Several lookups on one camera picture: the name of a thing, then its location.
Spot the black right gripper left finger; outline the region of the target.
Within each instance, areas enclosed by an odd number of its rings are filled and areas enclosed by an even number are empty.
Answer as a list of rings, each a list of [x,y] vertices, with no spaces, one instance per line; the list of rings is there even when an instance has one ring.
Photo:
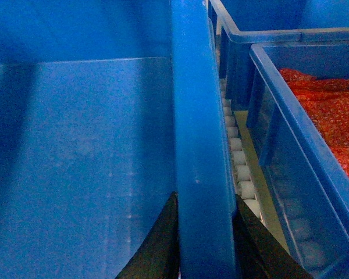
[[[117,278],[178,278],[178,194],[172,192],[149,233]]]

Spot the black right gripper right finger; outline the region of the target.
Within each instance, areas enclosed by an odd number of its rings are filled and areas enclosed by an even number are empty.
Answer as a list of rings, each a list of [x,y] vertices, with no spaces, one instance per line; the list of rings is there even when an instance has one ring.
[[[312,278],[235,195],[234,246],[242,278]]]

